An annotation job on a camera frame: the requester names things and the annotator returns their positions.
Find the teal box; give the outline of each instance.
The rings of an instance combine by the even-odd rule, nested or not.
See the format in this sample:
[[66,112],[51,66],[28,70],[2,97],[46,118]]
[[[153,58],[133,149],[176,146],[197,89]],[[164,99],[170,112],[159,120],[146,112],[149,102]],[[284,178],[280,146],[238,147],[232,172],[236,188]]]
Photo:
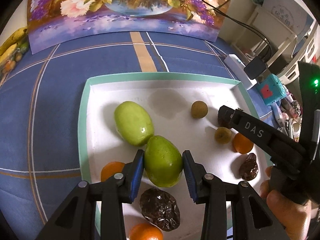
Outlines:
[[267,106],[270,106],[286,96],[285,88],[278,77],[274,74],[270,74],[257,86],[257,89]]

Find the painting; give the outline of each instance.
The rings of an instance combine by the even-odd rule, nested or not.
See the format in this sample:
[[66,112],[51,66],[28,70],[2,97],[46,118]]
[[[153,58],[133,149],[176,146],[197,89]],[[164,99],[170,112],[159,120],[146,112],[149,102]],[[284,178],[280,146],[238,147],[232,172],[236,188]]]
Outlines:
[[[204,0],[226,12],[227,0]],[[150,31],[217,39],[224,17],[202,0],[28,0],[32,53],[98,33]]]

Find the black cable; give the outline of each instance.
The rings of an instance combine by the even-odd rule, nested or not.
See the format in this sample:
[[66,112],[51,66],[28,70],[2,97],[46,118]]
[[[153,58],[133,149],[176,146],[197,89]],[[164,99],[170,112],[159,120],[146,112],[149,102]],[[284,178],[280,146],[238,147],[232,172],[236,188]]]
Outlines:
[[226,18],[234,21],[235,23],[239,24],[240,26],[242,26],[242,27],[250,30],[251,32],[253,32],[254,34],[256,34],[259,38],[261,38],[263,41],[265,41],[265,42],[267,43],[267,45],[268,45],[268,49],[267,49],[267,51],[265,52],[265,54],[262,56],[262,59],[264,60],[264,62],[267,62],[267,61],[272,57],[272,47],[271,47],[271,45],[270,45],[270,41],[268,40],[268,38],[267,38],[263,33],[261,33],[261,32],[260,32],[259,30],[257,30],[256,28],[254,28],[254,27],[252,27],[252,26],[250,26],[250,25],[248,25],[248,24],[245,24],[245,23],[243,23],[243,22],[240,22],[240,21],[238,21],[238,20],[236,20],[236,19],[228,16],[227,14],[225,14],[224,12],[222,12],[221,10],[219,10],[219,8],[220,8],[221,6],[223,6],[227,1],[230,1],[230,0],[227,0],[225,3],[223,3],[223,4],[222,4],[221,6],[219,6],[219,7],[214,7],[214,6],[212,6],[211,4],[207,3],[205,0],[201,0],[201,1],[204,2],[205,4],[211,6],[214,11],[218,12],[218,13],[221,14],[222,16],[224,16],[224,17],[226,17]]

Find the human hand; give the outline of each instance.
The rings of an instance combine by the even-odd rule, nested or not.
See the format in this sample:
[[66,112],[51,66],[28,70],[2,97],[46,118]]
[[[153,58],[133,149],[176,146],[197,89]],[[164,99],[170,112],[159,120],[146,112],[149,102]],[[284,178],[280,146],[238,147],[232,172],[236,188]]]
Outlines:
[[[266,168],[268,177],[271,167]],[[304,206],[283,196],[276,190],[269,191],[269,180],[261,183],[260,197],[267,199],[267,205],[275,217],[285,226],[290,240],[305,240],[311,219],[311,201]]]

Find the white power strip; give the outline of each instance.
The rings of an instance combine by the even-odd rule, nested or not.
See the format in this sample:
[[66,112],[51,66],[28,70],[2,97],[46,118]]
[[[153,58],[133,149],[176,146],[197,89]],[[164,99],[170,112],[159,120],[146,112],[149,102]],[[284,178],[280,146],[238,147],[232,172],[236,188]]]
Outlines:
[[236,76],[242,82],[245,89],[248,90],[257,83],[255,79],[251,80],[248,77],[248,75],[244,72],[245,65],[235,54],[229,54],[225,58],[224,63],[226,63],[227,66],[236,74]]

